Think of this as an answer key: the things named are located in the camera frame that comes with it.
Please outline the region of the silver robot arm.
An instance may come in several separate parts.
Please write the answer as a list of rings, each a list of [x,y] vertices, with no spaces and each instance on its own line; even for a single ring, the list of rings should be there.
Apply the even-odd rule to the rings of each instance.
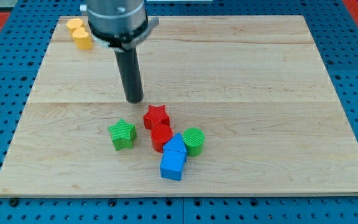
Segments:
[[[159,25],[148,18],[144,0],[86,0],[80,11],[88,16],[94,40],[116,56],[126,100],[144,98],[136,47]]]

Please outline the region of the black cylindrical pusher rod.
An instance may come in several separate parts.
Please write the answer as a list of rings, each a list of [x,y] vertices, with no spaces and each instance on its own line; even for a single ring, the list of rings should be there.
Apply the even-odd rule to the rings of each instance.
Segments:
[[[115,52],[126,100],[139,103],[143,100],[142,80],[136,49]]]

